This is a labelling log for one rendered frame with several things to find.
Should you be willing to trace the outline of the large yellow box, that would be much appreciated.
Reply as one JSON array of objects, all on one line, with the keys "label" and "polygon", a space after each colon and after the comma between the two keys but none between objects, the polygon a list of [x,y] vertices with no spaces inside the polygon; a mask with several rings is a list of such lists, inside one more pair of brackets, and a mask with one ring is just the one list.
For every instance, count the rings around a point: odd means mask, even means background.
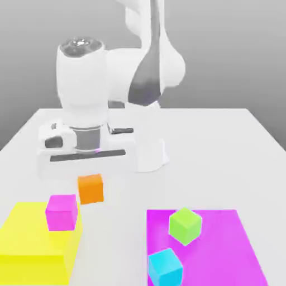
[{"label": "large yellow box", "polygon": [[46,203],[16,203],[0,228],[0,285],[68,285],[82,218],[73,231],[49,231]]}]

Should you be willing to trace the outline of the small green cube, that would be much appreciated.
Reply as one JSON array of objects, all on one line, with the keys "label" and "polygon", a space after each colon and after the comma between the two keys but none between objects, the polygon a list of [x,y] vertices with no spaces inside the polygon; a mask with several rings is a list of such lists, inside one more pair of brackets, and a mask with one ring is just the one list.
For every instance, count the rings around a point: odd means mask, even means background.
[{"label": "small green cube", "polygon": [[169,217],[169,235],[187,246],[201,235],[202,217],[188,208],[182,208]]}]

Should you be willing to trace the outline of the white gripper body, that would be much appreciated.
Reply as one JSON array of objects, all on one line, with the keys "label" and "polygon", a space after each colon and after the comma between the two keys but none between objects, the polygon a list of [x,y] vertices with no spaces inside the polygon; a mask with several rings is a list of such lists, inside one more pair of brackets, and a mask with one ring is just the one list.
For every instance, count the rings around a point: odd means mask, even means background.
[{"label": "white gripper body", "polygon": [[99,151],[39,150],[37,173],[45,179],[70,179],[93,174],[132,173],[137,170],[136,143],[132,136],[112,136]]}]

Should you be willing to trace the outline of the small orange cube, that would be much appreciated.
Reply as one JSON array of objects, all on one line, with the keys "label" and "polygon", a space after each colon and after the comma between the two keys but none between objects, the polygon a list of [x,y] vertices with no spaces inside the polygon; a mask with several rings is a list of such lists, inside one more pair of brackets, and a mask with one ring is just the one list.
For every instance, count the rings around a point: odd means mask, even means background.
[{"label": "small orange cube", "polygon": [[79,176],[78,192],[81,204],[103,202],[104,195],[102,176],[100,174]]}]

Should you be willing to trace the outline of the small cyan cube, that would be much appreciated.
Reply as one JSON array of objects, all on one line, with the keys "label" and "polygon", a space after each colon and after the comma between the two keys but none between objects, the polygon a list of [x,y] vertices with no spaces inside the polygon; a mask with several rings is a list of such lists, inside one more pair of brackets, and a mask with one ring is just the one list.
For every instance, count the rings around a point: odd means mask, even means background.
[{"label": "small cyan cube", "polygon": [[148,256],[148,275],[153,286],[181,286],[183,265],[168,248]]}]

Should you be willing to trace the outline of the small magenta cube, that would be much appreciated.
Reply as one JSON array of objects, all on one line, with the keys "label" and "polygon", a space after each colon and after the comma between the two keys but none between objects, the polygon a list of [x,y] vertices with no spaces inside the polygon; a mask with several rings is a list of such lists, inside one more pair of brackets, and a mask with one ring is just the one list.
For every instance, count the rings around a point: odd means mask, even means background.
[{"label": "small magenta cube", "polygon": [[76,195],[52,195],[45,215],[49,231],[74,231],[78,216]]}]

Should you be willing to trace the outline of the large magenta box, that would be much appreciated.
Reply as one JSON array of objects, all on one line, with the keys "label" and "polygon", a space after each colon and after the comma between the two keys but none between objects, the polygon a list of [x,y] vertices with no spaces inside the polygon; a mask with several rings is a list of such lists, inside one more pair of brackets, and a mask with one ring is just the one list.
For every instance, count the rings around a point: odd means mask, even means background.
[{"label": "large magenta box", "polygon": [[173,249],[183,264],[182,286],[268,286],[236,210],[197,210],[201,235],[187,246],[169,235],[172,209],[146,212],[148,254]]}]

